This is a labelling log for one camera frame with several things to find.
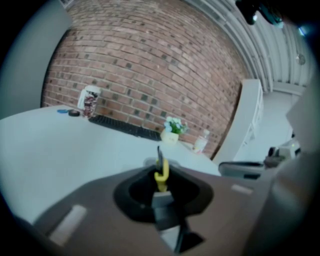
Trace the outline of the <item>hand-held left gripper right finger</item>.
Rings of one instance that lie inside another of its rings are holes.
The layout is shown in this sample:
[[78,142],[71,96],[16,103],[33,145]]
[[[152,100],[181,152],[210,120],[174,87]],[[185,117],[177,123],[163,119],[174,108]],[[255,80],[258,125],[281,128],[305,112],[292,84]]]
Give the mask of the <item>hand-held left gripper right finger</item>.
[[273,170],[243,179],[172,166],[169,190],[181,218],[174,253],[245,256],[273,178]]

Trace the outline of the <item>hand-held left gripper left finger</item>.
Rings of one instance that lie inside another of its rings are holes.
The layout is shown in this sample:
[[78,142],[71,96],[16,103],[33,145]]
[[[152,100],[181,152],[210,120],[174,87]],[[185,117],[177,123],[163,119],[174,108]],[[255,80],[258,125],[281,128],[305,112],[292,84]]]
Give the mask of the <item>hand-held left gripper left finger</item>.
[[89,181],[52,204],[33,224],[49,236],[72,206],[87,213],[72,236],[58,250],[64,256],[174,256],[155,226],[129,219],[114,202],[114,189],[141,169]]

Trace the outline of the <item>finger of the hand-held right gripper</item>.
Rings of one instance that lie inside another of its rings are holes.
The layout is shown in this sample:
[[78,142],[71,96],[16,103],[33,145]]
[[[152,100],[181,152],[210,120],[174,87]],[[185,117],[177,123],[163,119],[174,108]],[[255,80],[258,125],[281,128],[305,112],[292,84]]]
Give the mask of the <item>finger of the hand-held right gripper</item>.
[[265,171],[262,162],[225,161],[219,164],[218,171],[223,177],[257,180]]

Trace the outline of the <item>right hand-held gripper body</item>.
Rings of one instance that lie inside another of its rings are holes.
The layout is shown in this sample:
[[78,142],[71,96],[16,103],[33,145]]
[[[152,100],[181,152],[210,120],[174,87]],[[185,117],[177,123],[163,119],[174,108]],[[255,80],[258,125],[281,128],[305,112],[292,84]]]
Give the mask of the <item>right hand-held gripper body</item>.
[[301,152],[298,141],[287,141],[278,147],[270,147],[265,157],[267,167],[277,167],[286,160],[294,159]]

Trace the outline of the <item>white drink bottle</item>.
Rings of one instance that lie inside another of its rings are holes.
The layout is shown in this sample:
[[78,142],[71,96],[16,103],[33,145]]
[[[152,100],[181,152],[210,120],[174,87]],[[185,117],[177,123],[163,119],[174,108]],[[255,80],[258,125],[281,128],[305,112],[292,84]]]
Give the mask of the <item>white drink bottle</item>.
[[205,147],[208,143],[209,134],[210,134],[209,130],[207,130],[207,129],[203,130],[203,133],[196,139],[196,141],[192,147],[192,151],[194,153],[200,154],[203,152],[203,150],[205,149]]

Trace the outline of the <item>white shelf unit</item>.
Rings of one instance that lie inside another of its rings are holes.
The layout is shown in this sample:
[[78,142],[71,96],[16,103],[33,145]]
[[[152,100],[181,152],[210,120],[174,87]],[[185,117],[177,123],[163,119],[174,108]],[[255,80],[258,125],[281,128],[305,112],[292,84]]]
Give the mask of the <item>white shelf unit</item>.
[[222,162],[243,161],[247,158],[249,144],[257,137],[263,110],[263,89],[260,80],[243,80],[233,121],[213,158],[216,165]]

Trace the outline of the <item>potted artificial flowers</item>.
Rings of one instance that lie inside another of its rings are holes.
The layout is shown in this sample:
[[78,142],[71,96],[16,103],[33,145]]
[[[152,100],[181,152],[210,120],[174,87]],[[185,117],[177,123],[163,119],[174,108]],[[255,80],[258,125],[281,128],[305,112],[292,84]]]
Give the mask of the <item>potted artificial flowers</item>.
[[188,123],[182,121],[178,117],[168,116],[164,122],[164,129],[160,134],[160,138],[164,143],[175,145],[179,136],[188,131]]

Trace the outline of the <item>black keyboard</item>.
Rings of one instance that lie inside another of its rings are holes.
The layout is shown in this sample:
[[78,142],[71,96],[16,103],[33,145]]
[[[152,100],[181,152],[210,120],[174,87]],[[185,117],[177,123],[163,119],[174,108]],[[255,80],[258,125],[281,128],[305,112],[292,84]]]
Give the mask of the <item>black keyboard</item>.
[[161,141],[160,133],[149,130],[141,126],[126,123],[124,121],[112,119],[103,115],[96,115],[88,119],[91,123],[116,130],[135,137],[140,137],[152,141]]

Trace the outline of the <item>patterned paper cup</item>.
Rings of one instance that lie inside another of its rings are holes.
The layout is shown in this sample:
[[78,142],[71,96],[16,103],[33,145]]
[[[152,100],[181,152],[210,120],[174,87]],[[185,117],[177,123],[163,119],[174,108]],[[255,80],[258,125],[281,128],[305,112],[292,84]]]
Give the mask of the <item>patterned paper cup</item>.
[[84,118],[90,119],[95,112],[98,97],[101,95],[101,88],[95,85],[87,85],[81,90],[77,108],[82,110],[82,116]]

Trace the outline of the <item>grey metal cabinet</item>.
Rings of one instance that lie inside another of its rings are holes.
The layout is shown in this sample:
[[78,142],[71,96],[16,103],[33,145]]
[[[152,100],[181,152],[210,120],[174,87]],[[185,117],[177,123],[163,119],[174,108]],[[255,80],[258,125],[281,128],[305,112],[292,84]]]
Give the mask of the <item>grey metal cabinet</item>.
[[0,120],[41,106],[48,66],[71,24],[60,0],[48,0],[18,34],[0,68]]

